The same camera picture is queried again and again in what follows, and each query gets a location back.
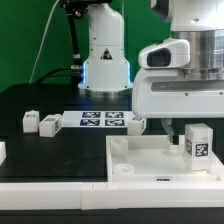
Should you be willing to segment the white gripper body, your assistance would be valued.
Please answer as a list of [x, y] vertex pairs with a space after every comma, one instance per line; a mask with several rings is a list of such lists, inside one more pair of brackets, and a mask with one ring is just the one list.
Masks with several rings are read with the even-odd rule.
[[132, 111], [140, 118], [223, 118], [223, 80], [185, 80], [180, 69], [141, 69]]

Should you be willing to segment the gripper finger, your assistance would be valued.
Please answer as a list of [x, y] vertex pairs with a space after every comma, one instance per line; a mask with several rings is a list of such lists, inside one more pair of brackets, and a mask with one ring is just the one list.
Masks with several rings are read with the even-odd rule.
[[168, 118], [163, 118], [161, 120], [161, 124], [163, 129], [168, 135], [168, 140], [170, 143], [173, 143], [173, 137], [174, 137], [174, 129], [172, 127], [172, 120]]

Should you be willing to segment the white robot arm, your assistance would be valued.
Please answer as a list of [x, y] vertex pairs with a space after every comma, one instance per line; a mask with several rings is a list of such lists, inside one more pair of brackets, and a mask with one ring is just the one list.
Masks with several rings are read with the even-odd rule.
[[224, 117], [224, 0], [151, 0], [155, 15], [171, 23], [170, 37], [142, 49], [129, 82], [124, 20], [112, 0], [71, 0], [71, 13], [89, 15], [89, 57], [80, 90], [95, 97], [132, 92], [139, 118]]

